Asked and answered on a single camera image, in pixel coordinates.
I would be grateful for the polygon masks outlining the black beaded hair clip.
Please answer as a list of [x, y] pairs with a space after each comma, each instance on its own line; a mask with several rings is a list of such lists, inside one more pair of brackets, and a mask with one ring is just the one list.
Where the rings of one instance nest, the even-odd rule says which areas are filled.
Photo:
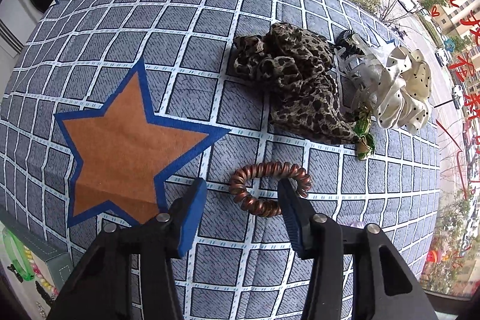
[[55, 302], [55, 299], [45, 290], [45, 288], [43, 288], [43, 286], [41, 286], [41, 284], [38, 281], [35, 282], [35, 286], [36, 286], [37, 292], [39, 293], [43, 301], [46, 302], [46, 304], [49, 307], [52, 307], [52, 305]]

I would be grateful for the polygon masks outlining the green jewelry tray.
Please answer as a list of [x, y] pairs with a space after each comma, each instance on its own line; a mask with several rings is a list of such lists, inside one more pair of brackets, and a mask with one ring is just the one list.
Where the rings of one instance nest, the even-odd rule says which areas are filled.
[[51, 307], [37, 292], [35, 282], [38, 281], [56, 300], [73, 270], [71, 258], [67, 252], [39, 238], [5, 209], [1, 209], [1, 234], [4, 228], [10, 230], [31, 252], [36, 274], [34, 280], [20, 283], [7, 269], [7, 266], [10, 266], [10, 260], [1, 235], [1, 272], [7, 279], [7, 286], [13, 290], [14, 297], [30, 319], [46, 319]]

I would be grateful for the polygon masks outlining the green leaf hair clip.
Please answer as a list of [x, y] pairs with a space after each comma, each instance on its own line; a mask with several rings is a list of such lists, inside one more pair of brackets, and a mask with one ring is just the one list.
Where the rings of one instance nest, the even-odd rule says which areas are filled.
[[355, 153], [358, 160], [363, 161], [374, 154], [375, 142], [373, 135], [370, 133], [372, 125], [371, 112], [368, 107], [363, 106], [356, 112], [356, 122], [354, 132], [360, 138], [355, 145]]

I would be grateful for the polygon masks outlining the leopard print scrunchie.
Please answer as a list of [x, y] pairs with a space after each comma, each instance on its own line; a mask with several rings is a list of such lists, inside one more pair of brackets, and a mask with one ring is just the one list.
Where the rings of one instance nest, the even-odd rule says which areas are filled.
[[233, 39], [233, 70], [268, 91], [271, 122], [309, 140], [354, 145], [357, 113], [343, 114], [331, 74], [335, 47], [325, 37], [287, 22], [264, 35]]

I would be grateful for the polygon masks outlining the grey checked star bedsheet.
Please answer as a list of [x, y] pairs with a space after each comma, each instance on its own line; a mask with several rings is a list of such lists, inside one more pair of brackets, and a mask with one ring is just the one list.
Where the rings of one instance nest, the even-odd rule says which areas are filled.
[[[72, 261], [46, 319], [435, 318], [418, 282], [439, 206], [431, 117], [412, 135], [370, 110], [363, 161], [274, 125], [233, 39], [277, 22], [404, 46], [344, 0], [50, 4], [1, 97], [1, 209]], [[171, 258], [168, 210], [197, 178], [202, 219]], [[316, 212], [314, 259], [291, 247], [281, 179]]]

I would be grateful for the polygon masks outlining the white polka dot scrunchie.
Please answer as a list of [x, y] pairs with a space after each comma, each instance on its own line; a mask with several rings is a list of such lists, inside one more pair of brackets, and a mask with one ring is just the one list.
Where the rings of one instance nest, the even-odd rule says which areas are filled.
[[422, 52], [395, 47], [371, 94], [378, 125], [384, 129], [403, 128], [416, 135], [432, 114], [431, 84], [431, 69]]

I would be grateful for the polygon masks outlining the small black claw clip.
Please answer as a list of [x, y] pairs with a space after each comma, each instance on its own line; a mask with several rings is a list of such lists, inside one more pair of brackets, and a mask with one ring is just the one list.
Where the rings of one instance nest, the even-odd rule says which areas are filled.
[[10, 264], [10, 266], [7, 266], [7, 269], [14, 274], [14, 276], [17, 278], [17, 280], [22, 283], [24, 282], [22, 276], [20, 273], [16, 270], [15, 266], [13, 264]]

